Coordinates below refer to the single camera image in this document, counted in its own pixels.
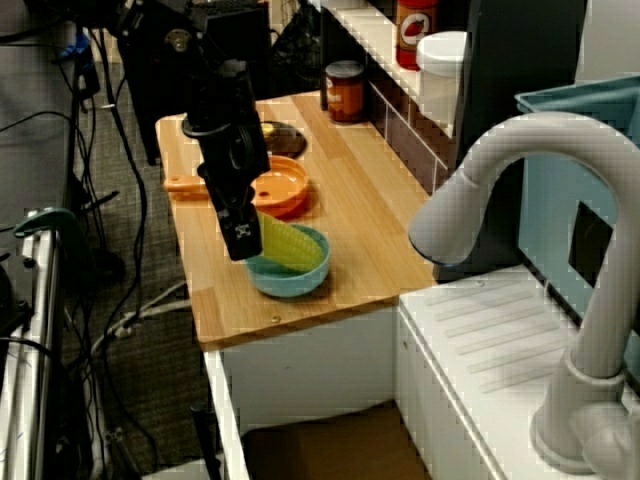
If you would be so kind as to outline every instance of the bottle label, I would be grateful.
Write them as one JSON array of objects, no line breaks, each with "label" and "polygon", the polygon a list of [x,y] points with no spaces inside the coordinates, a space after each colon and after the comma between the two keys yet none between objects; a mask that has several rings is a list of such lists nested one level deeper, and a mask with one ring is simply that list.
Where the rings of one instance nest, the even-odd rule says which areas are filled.
[{"label": "bottle label", "polygon": [[408,51],[416,51],[418,42],[435,33],[437,7],[410,8],[398,2],[398,29],[396,45]]},{"label": "bottle label", "polygon": [[364,104],[361,78],[330,79],[327,77],[327,113],[334,122],[359,122]]}]

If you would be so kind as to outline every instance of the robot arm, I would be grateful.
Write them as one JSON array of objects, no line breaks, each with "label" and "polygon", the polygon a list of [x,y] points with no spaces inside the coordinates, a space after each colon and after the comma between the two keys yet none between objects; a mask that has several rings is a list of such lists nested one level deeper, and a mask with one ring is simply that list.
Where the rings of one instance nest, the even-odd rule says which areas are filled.
[{"label": "robot arm", "polygon": [[182,130],[198,140],[205,180],[232,260],[262,252],[251,183],[269,170],[267,149],[245,62],[226,58],[207,35],[203,10],[185,0],[25,0],[88,28],[105,28],[121,50],[172,65],[186,106]]}]

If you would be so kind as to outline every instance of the spice jar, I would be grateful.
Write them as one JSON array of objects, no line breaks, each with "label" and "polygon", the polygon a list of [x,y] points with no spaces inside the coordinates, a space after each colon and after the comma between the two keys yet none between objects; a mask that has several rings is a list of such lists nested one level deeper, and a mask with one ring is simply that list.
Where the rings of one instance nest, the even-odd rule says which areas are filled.
[{"label": "spice jar", "polygon": [[420,40],[436,33],[438,0],[398,0],[396,61],[408,70],[419,70],[416,48]]},{"label": "spice jar", "polygon": [[363,72],[364,67],[353,60],[334,62],[327,67],[327,113],[332,122],[362,121]]}]

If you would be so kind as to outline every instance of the white faucet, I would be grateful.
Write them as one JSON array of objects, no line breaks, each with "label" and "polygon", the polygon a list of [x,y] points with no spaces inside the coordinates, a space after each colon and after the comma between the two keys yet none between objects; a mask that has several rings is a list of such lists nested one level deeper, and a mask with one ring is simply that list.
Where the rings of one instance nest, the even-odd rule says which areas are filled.
[{"label": "white faucet", "polygon": [[589,117],[543,112],[512,118],[476,141],[415,215],[409,238],[434,263],[462,262],[500,174],[537,153],[564,155],[591,169],[613,193],[618,216],[577,341],[551,379],[531,440],[564,472],[640,480],[640,411],[629,414],[621,403],[623,356],[640,302],[640,150]]}]

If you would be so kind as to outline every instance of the faucet handle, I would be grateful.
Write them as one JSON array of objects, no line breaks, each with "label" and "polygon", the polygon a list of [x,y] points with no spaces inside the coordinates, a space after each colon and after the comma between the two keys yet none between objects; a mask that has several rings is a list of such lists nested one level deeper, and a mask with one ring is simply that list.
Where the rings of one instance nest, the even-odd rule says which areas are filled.
[{"label": "faucet handle", "polygon": [[627,459],[626,480],[640,480],[640,407],[632,408],[629,412],[629,427],[631,450]]}]

